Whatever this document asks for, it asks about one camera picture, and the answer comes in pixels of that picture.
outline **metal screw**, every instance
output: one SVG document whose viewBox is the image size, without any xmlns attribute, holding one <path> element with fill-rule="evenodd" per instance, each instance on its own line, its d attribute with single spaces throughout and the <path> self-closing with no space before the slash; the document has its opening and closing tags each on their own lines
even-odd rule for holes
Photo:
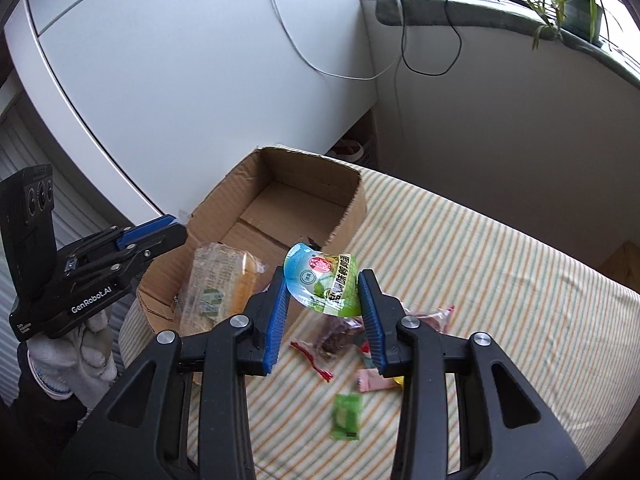
<svg viewBox="0 0 640 480">
<path fill-rule="evenodd" d="M 174 340 L 175 332 L 172 332 L 171 330 L 162 330 L 162 332 L 156 337 L 156 341 L 161 345 L 168 345 L 169 343 L 173 343 Z"/>
<path fill-rule="evenodd" d="M 474 334 L 474 343 L 480 346 L 489 346 L 491 344 L 491 336 L 485 332 L 476 332 Z"/>
<path fill-rule="evenodd" d="M 415 316 L 404 316 L 400 323 L 407 328 L 418 328 L 420 326 L 420 320 Z"/>
<path fill-rule="evenodd" d="M 238 316 L 233 316 L 229 320 L 229 323 L 231 323 L 231 326 L 235 326 L 236 328 L 242 328 L 249 324 L 249 318 L 244 314 L 239 314 Z"/>
</svg>

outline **window sill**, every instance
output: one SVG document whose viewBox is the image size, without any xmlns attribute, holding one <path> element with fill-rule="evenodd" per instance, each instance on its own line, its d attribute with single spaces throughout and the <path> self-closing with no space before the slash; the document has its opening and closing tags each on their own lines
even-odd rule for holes
<svg viewBox="0 0 640 480">
<path fill-rule="evenodd" d="M 446 0 L 403 0 L 408 26 L 449 25 L 444 13 Z M 501 0 L 449 0 L 447 12 L 451 23 L 458 27 L 503 28 L 526 36 L 532 36 L 542 24 L 540 17 L 530 9 Z M 377 0 L 376 18 L 383 25 L 400 27 L 397 0 Z M 543 40 L 551 40 L 550 33 L 542 34 Z M 587 41 L 562 31 L 562 44 L 593 57 L 622 79 L 640 89 L 640 72 L 636 71 L 622 54 L 603 50 Z"/>
</svg>

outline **cardboard box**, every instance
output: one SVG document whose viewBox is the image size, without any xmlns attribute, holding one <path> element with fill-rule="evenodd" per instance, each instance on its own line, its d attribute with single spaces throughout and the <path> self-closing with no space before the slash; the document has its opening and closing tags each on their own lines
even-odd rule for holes
<svg viewBox="0 0 640 480">
<path fill-rule="evenodd" d="M 285 148 L 256 150 L 240 162 L 196 208 L 183 247 L 156 258 L 138 287 L 149 325 L 173 327 L 172 304 L 204 242 L 249 251 L 265 265 L 256 292 L 271 281 L 289 248 L 309 238 L 329 254 L 344 251 L 367 205 L 360 173 L 319 155 Z M 300 312 L 289 307 L 288 324 Z"/>
</svg>

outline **white cable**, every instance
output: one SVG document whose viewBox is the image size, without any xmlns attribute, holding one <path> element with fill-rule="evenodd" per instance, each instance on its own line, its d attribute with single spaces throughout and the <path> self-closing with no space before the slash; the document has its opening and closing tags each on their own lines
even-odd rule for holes
<svg viewBox="0 0 640 480">
<path fill-rule="evenodd" d="M 278 7 L 278 3 L 276 2 L 276 0 L 270 0 L 271 1 L 271 7 L 273 7 L 273 12 L 276 15 L 276 18 L 278 19 L 278 21 L 280 22 L 280 26 L 282 27 L 282 30 L 284 31 L 285 36 L 287 37 L 287 39 L 289 40 L 289 43 L 291 44 L 291 46 L 293 47 L 293 50 L 296 51 L 296 54 L 298 54 L 298 57 L 309 67 L 312 68 L 313 70 L 315 70 L 316 72 L 319 72 L 321 74 L 324 75 L 329 75 L 331 77 L 337 77 L 340 79 L 350 79 L 352 81 L 373 81 L 374 79 L 379 78 L 381 75 L 383 75 L 383 73 L 385 73 L 387 70 L 389 70 L 394 63 L 396 63 L 396 61 L 398 61 L 400 59 L 400 57 L 402 56 L 402 50 L 398 53 L 398 56 L 396 56 L 396 58 L 391 62 L 391 64 L 386 67 L 382 72 L 380 72 L 379 74 L 376 74 L 373 77 L 349 77 L 349 76 L 345 76 L 345 75 L 338 75 L 338 74 L 332 74 L 330 72 L 325 72 L 324 70 L 320 70 L 317 66 L 313 65 L 303 54 L 302 52 L 300 52 L 300 49 L 298 48 L 298 46 L 296 45 L 296 42 L 293 40 L 293 38 L 291 37 L 291 35 L 289 34 L 289 31 L 287 30 L 287 26 L 284 23 L 284 20 L 282 18 L 282 15 L 280 13 L 280 8 Z"/>
</svg>

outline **plant pot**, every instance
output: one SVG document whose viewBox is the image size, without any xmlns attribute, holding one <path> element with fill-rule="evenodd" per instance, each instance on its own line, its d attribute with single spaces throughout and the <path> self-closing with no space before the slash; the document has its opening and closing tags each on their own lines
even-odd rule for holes
<svg viewBox="0 0 640 480">
<path fill-rule="evenodd" d="M 591 41 L 591 2 L 589 0 L 567 0 L 564 4 L 564 22 L 562 28 L 572 34 L 602 46 L 600 38 L 600 22 L 602 21 L 602 7 L 596 5 L 596 28 Z"/>
</svg>

